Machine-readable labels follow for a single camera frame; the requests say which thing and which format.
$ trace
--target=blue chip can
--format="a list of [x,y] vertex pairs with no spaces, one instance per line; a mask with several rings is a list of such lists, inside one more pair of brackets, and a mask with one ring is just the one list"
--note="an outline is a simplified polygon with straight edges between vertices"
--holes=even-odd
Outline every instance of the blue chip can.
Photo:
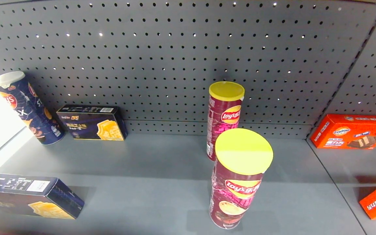
[[58,142],[65,132],[24,77],[21,71],[0,75],[0,95],[43,145]]

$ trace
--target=ovaltine logo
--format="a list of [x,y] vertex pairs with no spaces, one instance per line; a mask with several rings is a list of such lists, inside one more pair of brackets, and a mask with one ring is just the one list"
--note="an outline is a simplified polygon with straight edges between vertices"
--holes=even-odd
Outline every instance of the ovaltine logo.
[[36,94],[36,92],[34,91],[34,89],[31,87],[30,82],[28,83],[28,90],[30,91],[30,93],[31,93],[34,97],[37,97],[37,94]]
[[233,106],[221,114],[221,120],[227,124],[236,124],[240,117],[240,105]]
[[260,180],[226,180],[227,189],[241,199],[252,197],[258,190]]
[[4,92],[0,92],[0,95],[6,100],[6,102],[11,106],[12,109],[17,107],[17,99],[11,95]]
[[336,131],[333,131],[333,135],[336,135],[336,136],[346,135],[346,133],[348,133],[349,131],[351,130],[347,126],[339,127],[338,129],[336,129]]

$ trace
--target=barcode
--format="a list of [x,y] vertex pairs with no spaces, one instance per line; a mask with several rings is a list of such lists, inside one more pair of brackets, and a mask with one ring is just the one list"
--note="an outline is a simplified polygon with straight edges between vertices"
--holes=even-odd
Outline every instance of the barcode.
[[102,108],[100,113],[110,113],[114,108]]
[[46,189],[46,187],[49,185],[49,183],[50,181],[34,180],[28,187],[27,191],[43,192]]

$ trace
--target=white can lid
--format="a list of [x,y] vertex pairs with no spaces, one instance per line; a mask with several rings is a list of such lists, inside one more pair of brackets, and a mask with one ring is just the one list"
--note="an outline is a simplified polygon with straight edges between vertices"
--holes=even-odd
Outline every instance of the white can lid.
[[13,82],[19,81],[25,77],[22,71],[14,71],[9,73],[4,73],[0,75],[0,86],[3,88],[9,87]]

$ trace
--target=lay's chip can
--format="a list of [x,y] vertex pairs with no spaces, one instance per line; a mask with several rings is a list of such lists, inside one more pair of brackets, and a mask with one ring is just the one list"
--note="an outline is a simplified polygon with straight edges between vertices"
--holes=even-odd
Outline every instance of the lay's chip can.
[[219,135],[215,153],[210,217],[218,227],[233,229],[250,207],[274,154],[265,138],[242,128]]
[[61,126],[44,107],[21,71],[0,75],[0,95],[43,145],[56,143],[65,136]]
[[237,128],[244,88],[235,82],[216,82],[209,88],[207,156],[215,161],[215,141],[224,131]]

